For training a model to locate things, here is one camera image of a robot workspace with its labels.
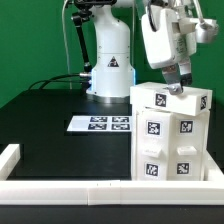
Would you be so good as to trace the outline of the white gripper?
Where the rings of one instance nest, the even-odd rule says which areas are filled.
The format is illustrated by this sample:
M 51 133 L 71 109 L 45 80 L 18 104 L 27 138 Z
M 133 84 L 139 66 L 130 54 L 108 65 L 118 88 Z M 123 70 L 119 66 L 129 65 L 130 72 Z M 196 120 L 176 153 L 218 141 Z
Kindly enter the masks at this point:
M 156 30 L 152 29 L 148 14 L 141 18 L 148 63 L 152 69 L 164 67 L 162 74 L 167 89 L 171 94 L 181 94 L 182 86 L 192 84 L 191 61 L 183 59 L 196 53 L 195 33 L 180 32 L 177 13 L 173 9 L 152 7 L 151 13 Z M 174 65 L 176 63 L 179 65 L 180 77 L 177 66 Z

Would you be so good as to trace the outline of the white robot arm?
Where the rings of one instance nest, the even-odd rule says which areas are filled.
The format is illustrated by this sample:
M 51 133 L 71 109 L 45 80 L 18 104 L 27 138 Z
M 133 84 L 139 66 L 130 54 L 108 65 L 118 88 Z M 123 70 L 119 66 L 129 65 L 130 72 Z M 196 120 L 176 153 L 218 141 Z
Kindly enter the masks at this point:
M 84 69 L 90 74 L 86 94 L 103 103 L 123 103 L 136 83 L 130 63 L 130 28 L 114 17 L 114 7 L 132 7 L 139 2 L 145 51 L 149 65 L 161 69 L 171 94 L 183 92 L 192 83 L 189 56 L 196 51 L 194 28 L 189 23 L 190 0 L 74 0 L 72 20 L 82 35 L 82 24 L 92 21 L 97 40 L 97 62 L 92 66 L 84 41 L 80 42 Z

